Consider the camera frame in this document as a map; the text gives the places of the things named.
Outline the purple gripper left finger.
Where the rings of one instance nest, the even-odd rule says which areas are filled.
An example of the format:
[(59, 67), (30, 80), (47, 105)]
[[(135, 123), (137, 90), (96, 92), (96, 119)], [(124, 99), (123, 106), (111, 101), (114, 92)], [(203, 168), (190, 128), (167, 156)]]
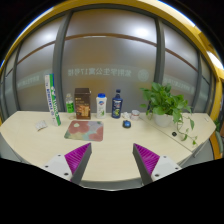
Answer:
[(57, 154), (43, 166), (43, 169), (79, 185), (91, 153), (91, 144), (87, 143), (66, 155)]

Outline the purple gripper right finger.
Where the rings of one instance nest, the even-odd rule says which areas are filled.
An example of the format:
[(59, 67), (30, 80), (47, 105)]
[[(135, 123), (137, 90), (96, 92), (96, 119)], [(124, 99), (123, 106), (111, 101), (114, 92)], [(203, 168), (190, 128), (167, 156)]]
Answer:
[(181, 167), (168, 156), (159, 156), (136, 143), (133, 144), (133, 155), (143, 185), (147, 185), (181, 170)]

